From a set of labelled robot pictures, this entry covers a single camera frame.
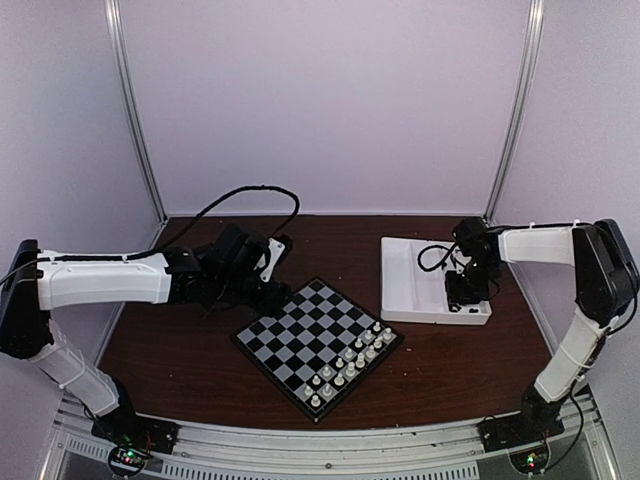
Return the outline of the white plastic divided tray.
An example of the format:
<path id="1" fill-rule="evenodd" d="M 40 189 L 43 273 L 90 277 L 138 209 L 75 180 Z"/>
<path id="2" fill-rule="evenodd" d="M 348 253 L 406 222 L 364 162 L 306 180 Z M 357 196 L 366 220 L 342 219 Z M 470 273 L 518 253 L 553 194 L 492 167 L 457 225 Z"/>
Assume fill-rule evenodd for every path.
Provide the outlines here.
<path id="1" fill-rule="evenodd" d="M 451 242 L 382 238 L 380 318 L 420 324 L 486 324 L 492 314 L 487 301 L 473 305 L 477 314 L 449 311 L 445 273 L 461 272 L 467 262 Z"/>

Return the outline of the black white chessboard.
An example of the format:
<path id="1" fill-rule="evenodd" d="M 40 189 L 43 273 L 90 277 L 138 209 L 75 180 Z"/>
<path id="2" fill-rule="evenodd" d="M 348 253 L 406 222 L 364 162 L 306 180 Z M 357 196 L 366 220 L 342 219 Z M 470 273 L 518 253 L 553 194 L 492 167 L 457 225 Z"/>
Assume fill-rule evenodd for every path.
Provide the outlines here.
<path id="1" fill-rule="evenodd" d="M 318 413 L 311 411 L 296 395 L 296 390 L 310 374 L 306 365 L 320 365 L 320 356 L 339 350 L 339 341 L 349 343 L 374 321 L 391 327 L 327 281 L 315 277 L 293 295 L 291 301 L 274 317 L 263 316 L 231 336 L 234 345 L 266 378 L 313 423 L 321 422 L 359 384 L 371 375 L 402 344 L 399 336 L 391 351 L 374 361 L 354 385 L 340 393 Z"/>

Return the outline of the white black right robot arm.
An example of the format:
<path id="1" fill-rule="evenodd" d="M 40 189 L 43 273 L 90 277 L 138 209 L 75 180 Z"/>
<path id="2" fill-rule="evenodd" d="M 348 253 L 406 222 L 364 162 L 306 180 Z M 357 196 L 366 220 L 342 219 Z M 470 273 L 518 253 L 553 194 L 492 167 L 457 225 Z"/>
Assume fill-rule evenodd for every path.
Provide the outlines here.
<path id="1" fill-rule="evenodd" d="M 476 299 L 488 299 L 504 265 L 565 268 L 573 295 L 572 317 L 549 360 L 523 396 L 513 419 L 519 440 L 535 440 L 551 424 L 552 410 L 593 365 L 615 324 L 639 294 L 639 269 L 618 222 L 604 218 L 527 225 L 489 225 L 480 217 L 452 230 L 468 262 L 456 280 Z"/>

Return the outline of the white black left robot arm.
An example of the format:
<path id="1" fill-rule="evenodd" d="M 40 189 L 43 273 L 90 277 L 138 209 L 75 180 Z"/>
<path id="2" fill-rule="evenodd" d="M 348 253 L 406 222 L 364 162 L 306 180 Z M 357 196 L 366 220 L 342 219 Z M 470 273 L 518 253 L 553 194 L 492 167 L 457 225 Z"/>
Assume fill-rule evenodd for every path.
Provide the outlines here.
<path id="1" fill-rule="evenodd" d="M 100 303 L 246 305 L 277 312 L 290 295 L 273 279 L 291 247 L 286 236 L 218 241 L 196 249 L 121 255 L 61 254 L 23 241 L 1 281 L 1 351 L 36 365 L 81 400 L 123 444 L 137 442 L 144 424 L 125 389 L 88 363 L 51 319 L 61 307 Z"/>

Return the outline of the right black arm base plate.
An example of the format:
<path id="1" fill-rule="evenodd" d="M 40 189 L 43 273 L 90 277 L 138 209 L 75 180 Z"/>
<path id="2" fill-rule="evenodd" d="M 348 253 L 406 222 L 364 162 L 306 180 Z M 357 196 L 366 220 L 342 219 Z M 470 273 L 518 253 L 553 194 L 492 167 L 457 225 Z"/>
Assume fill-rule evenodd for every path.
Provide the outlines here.
<path id="1" fill-rule="evenodd" d="M 562 401 L 546 402 L 536 391 L 521 399 L 517 413 L 486 418 L 477 428 L 486 452 L 511 449 L 562 434 Z"/>

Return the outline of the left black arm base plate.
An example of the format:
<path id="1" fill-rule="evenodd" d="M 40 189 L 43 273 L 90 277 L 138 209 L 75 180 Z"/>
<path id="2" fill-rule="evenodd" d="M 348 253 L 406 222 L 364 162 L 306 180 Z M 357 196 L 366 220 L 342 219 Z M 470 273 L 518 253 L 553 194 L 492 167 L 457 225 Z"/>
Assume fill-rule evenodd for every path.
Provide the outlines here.
<path id="1" fill-rule="evenodd" d="M 118 406 L 103 416 L 92 416 L 91 433 L 116 446 L 143 453 L 171 454 L 179 425 L 175 422 L 138 415 L 131 405 Z"/>

